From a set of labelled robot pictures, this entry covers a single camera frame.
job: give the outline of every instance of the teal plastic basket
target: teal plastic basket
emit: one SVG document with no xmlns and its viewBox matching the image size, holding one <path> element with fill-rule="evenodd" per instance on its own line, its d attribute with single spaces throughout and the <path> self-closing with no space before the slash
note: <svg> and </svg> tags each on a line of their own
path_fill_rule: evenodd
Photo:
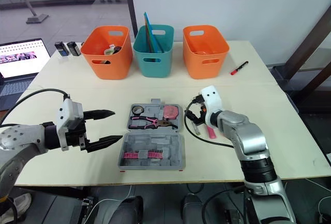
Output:
<svg viewBox="0 0 331 224">
<path fill-rule="evenodd" d="M 163 53 L 149 53 L 146 40 L 146 27 L 139 29 L 133 45 L 134 55 L 142 75 L 149 78 L 165 78 L 171 71 L 174 28 L 168 25 L 151 25 L 153 35 L 161 46 Z"/>
</svg>

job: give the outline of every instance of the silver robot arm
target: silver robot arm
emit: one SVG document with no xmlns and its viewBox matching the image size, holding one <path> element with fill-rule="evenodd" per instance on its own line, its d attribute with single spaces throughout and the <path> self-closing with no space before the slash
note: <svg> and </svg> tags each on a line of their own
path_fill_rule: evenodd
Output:
<svg viewBox="0 0 331 224">
<path fill-rule="evenodd" d="M 122 136 L 107 136 L 92 142 L 86 137 L 85 121 L 102 119 L 115 114 L 109 110 L 83 112 L 82 105 L 66 98 L 57 113 L 56 125 L 52 122 L 40 125 L 15 125 L 0 131 L 0 215 L 1 203 L 13 188 L 26 163 L 48 150 L 79 146 L 88 153 L 106 148 Z"/>
<path fill-rule="evenodd" d="M 245 176 L 250 224 L 296 223 L 289 199 L 270 158 L 261 129 L 247 116 L 224 111 L 214 86 L 200 92 L 206 107 L 205 122 L 232 141 Z"/>
</svg>

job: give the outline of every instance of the pink tool handle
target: pink tool handle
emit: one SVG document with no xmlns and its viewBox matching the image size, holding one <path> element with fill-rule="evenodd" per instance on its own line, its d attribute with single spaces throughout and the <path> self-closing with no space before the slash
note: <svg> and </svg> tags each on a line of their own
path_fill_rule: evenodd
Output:
<svg viewBox="0 0 331 224">
<path fill-rule="evenodd" d="M 156 152 L 148 152 L 149 158 L 163 158 L 162 153 L 156 153 Z"/>
<path fill-rule="evenodd" d="M 207 126 L 207 130 L 208 130 L 208 135 L 210 139 L 215 139 L 216 138 L 216 134 L 214 132 L 214 130 L 211 127 Z"/>
<path fill-rule="evenodd" d="M 123 158 L 138 158 L 138 153 L 124 153 Z"/>
</svg>

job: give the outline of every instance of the pink-handled pliers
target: pink-handled pliers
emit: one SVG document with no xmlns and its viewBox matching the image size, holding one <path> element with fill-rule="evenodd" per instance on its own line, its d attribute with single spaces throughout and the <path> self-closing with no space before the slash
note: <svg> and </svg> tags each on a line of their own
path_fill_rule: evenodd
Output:
<svg viewBox="0 0 331 224">
<path fill-rule="evenodd" d="M 156 117 L 148 117 L 148 116 L 132 116 L 131 120 L 145 120 L 148 122 L 152 122 L 151 124 L 145 125 L 145 126 L 135 126 L 130 125 L 129 129 L 156 129 L 158 127 L 175 127 L 178 128 L 176 125 L 173 125 L 171 122 L 159 120 Z"/>
</svg>

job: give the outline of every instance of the pink object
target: pink object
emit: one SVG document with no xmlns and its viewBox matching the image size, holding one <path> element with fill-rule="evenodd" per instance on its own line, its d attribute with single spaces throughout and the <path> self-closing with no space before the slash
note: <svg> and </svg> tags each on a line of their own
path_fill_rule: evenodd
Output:
<svg viewBox="0 0 331 224">
<path fill-rule="evenodd" d="M 138 153 L 124 153 L 123 158 L 133 158 L 138 159 Z M 148 152 L 148 158 L 160 158 L 162 159 L 162 153 L 158 152 Z"/>
<path fill-rule="evenodd" d="M 138 153 L 124 153 L 123 158 L 138 158 Z"/>
<path fill-rule="evenodd" d="M 211 127 L 207 126 L 207 130 L 208 130 L 208 135 L 210 139 L 215 139 L 216 138 L 216 134 L 214 132 L 214 130 Z"/>
<path fill-rule="evenodd" d="M 178 107 L 176 106 L 164 106 L 163 117 L 167 120 L 175 120 L 178 116 Z"/>
</svg>

